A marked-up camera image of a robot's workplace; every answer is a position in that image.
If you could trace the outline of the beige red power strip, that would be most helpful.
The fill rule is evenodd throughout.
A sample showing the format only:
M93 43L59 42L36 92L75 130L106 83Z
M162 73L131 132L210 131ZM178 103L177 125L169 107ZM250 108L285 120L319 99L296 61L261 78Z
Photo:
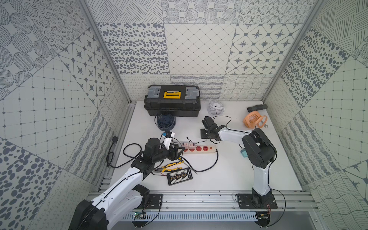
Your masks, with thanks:
M194 151L184 151L184 154L213 154L216 153L216 146L215 145L196 145Z

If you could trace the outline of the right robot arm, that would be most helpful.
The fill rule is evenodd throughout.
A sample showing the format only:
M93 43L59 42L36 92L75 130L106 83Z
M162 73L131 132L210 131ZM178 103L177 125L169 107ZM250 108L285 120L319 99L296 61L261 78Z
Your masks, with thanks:
M272 189L269 186L269 167L276 160L277 150L262 129L255 128L252 131L229 129L224 125L218 126L209 116L202 120L202 124L204 126L200 130L202 139L230 141L244 147L254 167L253 203L260 206L270 199Z

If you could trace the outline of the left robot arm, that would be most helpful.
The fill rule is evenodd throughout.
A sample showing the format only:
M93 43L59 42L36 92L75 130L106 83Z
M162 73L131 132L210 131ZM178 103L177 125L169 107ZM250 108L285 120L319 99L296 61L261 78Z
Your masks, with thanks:
M70 230L110 230L132 210L145 209L150 198L148 188L141 185L155 170L155 164L166 159L175 161L185 148L158 138L148 139L131 167L110 188L91 201L81 201L74 212Z

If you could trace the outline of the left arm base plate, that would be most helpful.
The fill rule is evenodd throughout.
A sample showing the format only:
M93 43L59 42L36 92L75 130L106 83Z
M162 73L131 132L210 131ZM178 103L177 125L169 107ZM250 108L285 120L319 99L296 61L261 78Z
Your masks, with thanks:
M137 209L161 209L163 194L149 194L143 197Z

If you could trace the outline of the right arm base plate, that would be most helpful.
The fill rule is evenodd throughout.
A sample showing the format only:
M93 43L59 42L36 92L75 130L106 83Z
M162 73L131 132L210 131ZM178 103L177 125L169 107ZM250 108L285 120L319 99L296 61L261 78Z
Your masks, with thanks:
M259 196L258 194L236 194L235 200L239 209L278 209L273 194Z

